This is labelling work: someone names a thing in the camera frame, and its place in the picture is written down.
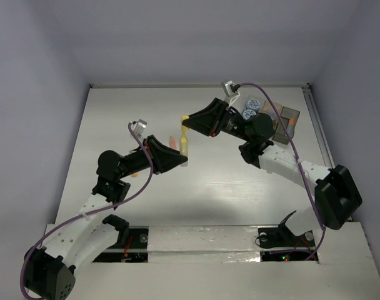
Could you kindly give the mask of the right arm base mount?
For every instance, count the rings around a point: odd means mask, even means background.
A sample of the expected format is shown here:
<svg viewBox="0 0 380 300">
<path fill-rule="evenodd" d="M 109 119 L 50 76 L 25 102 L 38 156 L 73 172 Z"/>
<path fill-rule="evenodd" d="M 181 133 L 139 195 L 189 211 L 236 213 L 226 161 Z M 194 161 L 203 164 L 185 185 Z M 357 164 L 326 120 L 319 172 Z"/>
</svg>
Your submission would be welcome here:
<svg viewBox="0 0 380 300">
<path fill-rule="evenodd" d="M 316 243 L 312 231 L 295 236 L 284 227 L 262 227 L 254 240 L 260 249 L 262 262 L 315 261 Z"/>
</svg>

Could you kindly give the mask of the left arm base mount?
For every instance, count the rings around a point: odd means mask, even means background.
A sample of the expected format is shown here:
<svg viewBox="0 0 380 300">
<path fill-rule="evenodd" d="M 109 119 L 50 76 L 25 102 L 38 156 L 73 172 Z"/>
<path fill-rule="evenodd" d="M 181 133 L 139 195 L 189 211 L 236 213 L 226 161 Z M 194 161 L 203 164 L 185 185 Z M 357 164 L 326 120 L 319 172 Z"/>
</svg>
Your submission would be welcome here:
<svg viewBox="0 0 380 300">
<path fill-rule="evenodd" d="M 95 263 L 146 263 L 148 262 L 148 227 L 130 227 L 127 239 L 104 250 Z"/>
</svg>

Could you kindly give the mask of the blue lid jar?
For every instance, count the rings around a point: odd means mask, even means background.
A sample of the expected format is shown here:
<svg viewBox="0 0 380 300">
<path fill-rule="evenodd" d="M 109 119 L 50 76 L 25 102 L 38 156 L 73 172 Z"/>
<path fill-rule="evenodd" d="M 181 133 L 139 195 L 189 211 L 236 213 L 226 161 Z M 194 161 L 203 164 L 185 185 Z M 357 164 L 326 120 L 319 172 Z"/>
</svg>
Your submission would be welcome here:
<svg viewBox="0 0 380 300">
<path fill-rule="evenodd" d="M 244 109 L 242 111 L 242 117 L 244 120 L 248 120 L 251 117 L 256 116 L 256 115 L 257 115 L 257 112 L 252 109 Z"/>
<path fill-rule="evenodd" d="M 250 98 L 245 102 L 245 109 L 252 109 L 258 113 L 260 108 L 261 102 L 258 99 Z"/>
</svg>

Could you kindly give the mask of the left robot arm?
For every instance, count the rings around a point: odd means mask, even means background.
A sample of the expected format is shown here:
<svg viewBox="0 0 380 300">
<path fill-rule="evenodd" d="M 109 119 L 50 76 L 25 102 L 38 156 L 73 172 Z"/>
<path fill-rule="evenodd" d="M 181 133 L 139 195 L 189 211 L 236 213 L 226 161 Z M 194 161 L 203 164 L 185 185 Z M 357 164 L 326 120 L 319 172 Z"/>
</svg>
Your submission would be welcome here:
<svg viewBox="0 0 380 300">
<path fill-rule="evenodd" d="M 162 174 L 188 160 L 153 135 L 138 145 L 126 156 L 104 151 L 97 161 L 97 183 L 78 214 L 50 230 L 25 254 L 20 288 L 26 299 L 28 292 L 38 299 L 66 299 L 83 266 L 109 246 L 127 243 L 129 223 L 113 213 L 130 201 L 130 185 L 123 178 L 145 169 L 150 176 Z"/>
</svg>

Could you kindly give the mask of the yellow pencil-shaped highlighter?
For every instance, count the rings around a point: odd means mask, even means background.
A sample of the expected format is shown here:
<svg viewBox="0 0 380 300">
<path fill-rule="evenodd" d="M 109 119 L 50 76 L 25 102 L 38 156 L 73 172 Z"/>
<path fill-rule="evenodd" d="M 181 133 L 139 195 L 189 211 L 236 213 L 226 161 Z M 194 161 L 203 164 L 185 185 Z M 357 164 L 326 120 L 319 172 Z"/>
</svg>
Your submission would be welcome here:
<svg viewBox="0 0 380 300">
<path fill-rule="evenodd" d="M 189 119 L 189 116 L 181 117 L 181 138 L 179 141 L 180 154 L 186 157 L 188 157 L 188 139 L 186 137 L 186 132 L 189 130 L 189 128 L 183 125 L 183 121 L 187 119 Z"/>
</svg>

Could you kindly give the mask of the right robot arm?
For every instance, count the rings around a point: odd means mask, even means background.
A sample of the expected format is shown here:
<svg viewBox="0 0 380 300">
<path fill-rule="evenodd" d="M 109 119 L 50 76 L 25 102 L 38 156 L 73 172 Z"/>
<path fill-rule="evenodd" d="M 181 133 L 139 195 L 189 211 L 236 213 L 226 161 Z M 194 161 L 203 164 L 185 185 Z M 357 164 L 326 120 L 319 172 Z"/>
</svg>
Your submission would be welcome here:
<svg viewBox="0 0 380 300">
<path fill-rule="evenodd" d="M 205 136 L 227 133 L 244 140 L 239 146 L 248 164 L 277 174 L 301 186 L 312 197 L 312 204 L 301 212 L 290 213 L 277 232 L 285 245 L 294 244 L 302 234 L 321 226 L 338 230 L 363 203 L 350 171 L 337 165 L 320 166 L 297 158 L 271 141 L 273 121 L 264 113 L 244 119 L 240 112 L 218 98 L 195 112 L 182 125 Z"/>
</svg>

